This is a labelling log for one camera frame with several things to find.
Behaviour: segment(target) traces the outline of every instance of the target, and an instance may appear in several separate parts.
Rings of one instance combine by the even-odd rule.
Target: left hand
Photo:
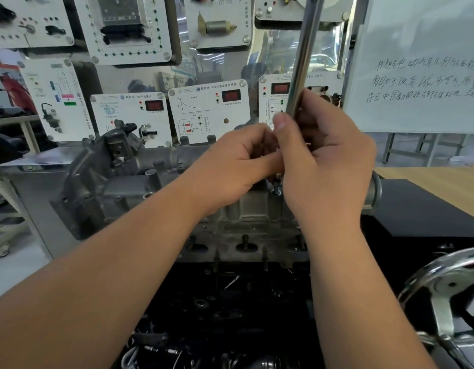
[[[278,142],[265,123],[228,132],[176,181],[204,215],[235,203],[253,184],[283,172]]]

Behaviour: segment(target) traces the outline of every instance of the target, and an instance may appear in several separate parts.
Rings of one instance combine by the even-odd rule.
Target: sensor display board
[[[251,0],[184,0],[187,33],[193,48],[223,48],[251,43]]]
[[[306,0],[255,0],[259,21],[301,22]],[[344,22],[350,18],[353,0],[325,0],[322,22]]]
[[[0,0],[0,48],[74,45],[63,0]]]
[[[20,72],[51,141],[95,138],[72,61],[44,58],[19,62]]]
[[[178,64],[179,36],[174,36],[178,51],[173,52],[169,34],[169,22],[177,23],[175,1],[167,2],[173,11],[169,17],[165,0],[74,0],[92,61]]]
[[[259,121],[273,129],[273,116],[285,112],[292,74],[263,75],[259,79]],[[305,87],[329,102],[343,91],[343,75],[339,71],[317,71],[307,75]]]
[[[365,132],[474,133],[474,0],[369,0],[343,109]]]
[[[90,97],[98,133],[102,136],[115,129],[114,121],[134,123],[134,131],[146,148],[172,146],[167,102],[162,92],[96,94]]]
[[[218,140],[250,120],[249,93],[245,80],[222,81],[169,90],[177,137],[187,136],[190,144]]]

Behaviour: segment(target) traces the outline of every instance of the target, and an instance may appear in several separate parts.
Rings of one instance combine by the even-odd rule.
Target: fingernail
[[[275,114],[275,116],[273,117],[273,125],[276,131],[282,129],[286,125],[285,115],[282,113]]]

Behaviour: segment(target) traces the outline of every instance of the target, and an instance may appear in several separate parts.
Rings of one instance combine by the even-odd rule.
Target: right hand
[[[283,194],[299,224],[359,225],[376,158],[372,138],[307,89],[297,121],[280,112],[273,123],[285,162]]]

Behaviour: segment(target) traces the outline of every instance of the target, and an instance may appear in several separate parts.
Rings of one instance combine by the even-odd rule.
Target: red digital display
[[[146,111],[163,111],[164,101],[145,101]]]
[[[223,102],[240,101],[240,89],[224,90],[222,92],[222,100]]]
[[[290,83],[272,83],[271,94],[287,94],[290,90]]]

